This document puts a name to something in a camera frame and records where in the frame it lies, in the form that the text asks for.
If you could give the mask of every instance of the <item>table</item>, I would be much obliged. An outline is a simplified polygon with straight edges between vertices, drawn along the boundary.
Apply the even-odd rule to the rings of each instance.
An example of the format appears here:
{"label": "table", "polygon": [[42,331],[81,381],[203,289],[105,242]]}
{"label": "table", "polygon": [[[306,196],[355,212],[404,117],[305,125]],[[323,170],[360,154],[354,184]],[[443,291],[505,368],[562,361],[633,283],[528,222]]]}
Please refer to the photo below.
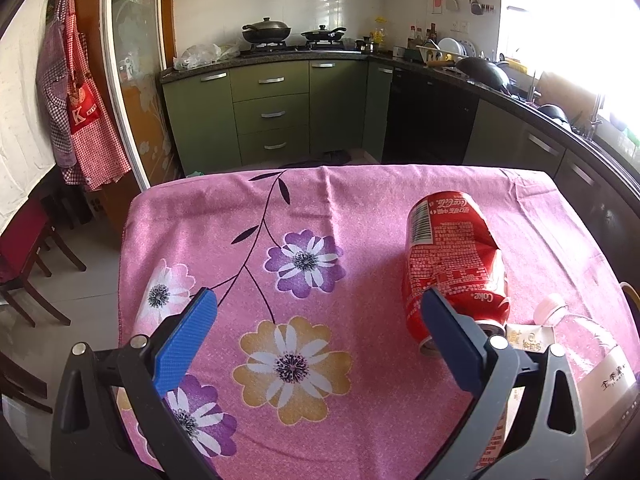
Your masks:
{"label": "table", "polygon": [[[597,244],[544,173],[345,166],[217,174],[132,203],[120,342],[151,333],[201,286],[218,318],[169,407],[225,480],[411,479],[470,397],[418,354],[400,292],[406,218],[441,190],[469,193],[503,250],[510,322],[559,292],[605,326],[634,370],[638,334]],[[158,466],[127,399],[123,420]]]}

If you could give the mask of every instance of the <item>can barcode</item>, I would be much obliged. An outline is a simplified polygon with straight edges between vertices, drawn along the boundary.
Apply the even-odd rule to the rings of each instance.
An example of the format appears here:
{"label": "can barcode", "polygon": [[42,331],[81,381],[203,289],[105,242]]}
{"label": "can barcode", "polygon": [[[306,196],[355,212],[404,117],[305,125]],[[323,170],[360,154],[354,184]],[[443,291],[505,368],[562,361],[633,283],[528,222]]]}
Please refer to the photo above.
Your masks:
{"label": "can barcode", "polygon": [[411,216],[411,245],[415,244],[433,244],[428,200],[419,204]]}

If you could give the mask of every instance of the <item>flower center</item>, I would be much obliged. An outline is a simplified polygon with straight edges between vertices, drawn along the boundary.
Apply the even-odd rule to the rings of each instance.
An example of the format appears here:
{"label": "flower center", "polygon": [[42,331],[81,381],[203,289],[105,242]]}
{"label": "flower center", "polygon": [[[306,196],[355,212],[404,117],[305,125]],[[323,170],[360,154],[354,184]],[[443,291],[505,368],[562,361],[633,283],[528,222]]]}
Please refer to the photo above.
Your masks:
{"label": "flower center", "polygon": [[276,373],[286,383],[299,383],[309,374],[309,365],[302,355],[284,354],[276,361]]}
{"label": "flower center", "polygon": [[151,287],[147,299],[153,308],[160,308],[169,303],[169,296],[169,287],[164,283],[158,283]]}
{"label": "flower center", "polygon": [[198,423],[193,415],[185,412],[184,410],[178,410],[174,412],[175,418],[178,420],[178,424],[182,426],[182,429],[186,432],[189,437],[195,436],[196,430],[198,429]]}
{"label": "flower center", "polygon": [[318,266],[318,257],[315,254],[300,251],[293,255],[292,262],[294,267],[304,272],[314,270]]}

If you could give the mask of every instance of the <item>plastic bag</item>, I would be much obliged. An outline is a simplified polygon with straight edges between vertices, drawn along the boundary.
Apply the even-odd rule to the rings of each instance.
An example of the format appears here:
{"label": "plastic bag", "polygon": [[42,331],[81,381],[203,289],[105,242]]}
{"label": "plastic bag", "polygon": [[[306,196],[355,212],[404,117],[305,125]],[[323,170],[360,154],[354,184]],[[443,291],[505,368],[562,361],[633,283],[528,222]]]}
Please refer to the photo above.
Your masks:
{"label": "plastic bag", "polygon": [[191,70],[237,56],[240,56],[238,43],[222,47],[215,43],[197,44],[190,46],[180,57],[174,57],[174,68],[176,70]]}

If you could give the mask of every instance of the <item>drawer handle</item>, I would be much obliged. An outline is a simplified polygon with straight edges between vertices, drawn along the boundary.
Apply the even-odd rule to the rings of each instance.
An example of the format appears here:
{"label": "drawer handle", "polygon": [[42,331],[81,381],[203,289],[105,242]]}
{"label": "drawer handle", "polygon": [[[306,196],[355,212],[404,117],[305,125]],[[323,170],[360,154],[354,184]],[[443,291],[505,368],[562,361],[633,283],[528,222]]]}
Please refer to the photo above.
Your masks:
{"label": "drawer handle", "polygon": [[281,112],[276,112],[274,114],[261,114],[262,117],[264,117],[265,119],[271,119],[272,117],[282,117],[284,114],[286,113],[286,111],[281,111]]}
{"label": "drawer handle", "polygon": [[223,77],[226,77],[226,72],[223,72],[222,74],[208,75],[200,78],[200,81],[213,81],[214,79],[222,79]]}
{"label": "drawer handle", "polygon": [[577,176],[579,176],[581,179],[583,179],[587,184],[589,184],[590,186],[593,185],[593,179],[589,175],[587,175],[583,170],[578,168],[578,166],[576,166],[575,164],[572,164],[571,169],[574,170],[574,173]]}
{"label": "drawer handle", "polygon": [[280,148],[284,148],[287,145],[286,142],[283,142],[282,144],[274,144],[273,146],[265,146],[264,149],[265,150],[279,150]]}
{"label": "drawer handle", "polygon": [[258,79],[258,84],[267,85],[269,83],[282,83],[283,81],[283,77],[274,77],[272,79]]}
{"label": "drawer handle", "polygon": [[540,146],[540,148],[545,150],[547,153],[551,153],[551,155],[553,156],[559,155],[557,150],[554,150],[551,146],[549,146],[546,142],[543,142],[542,140],[537,138],[534,134],[529,134],[529,140],[534,144]]}

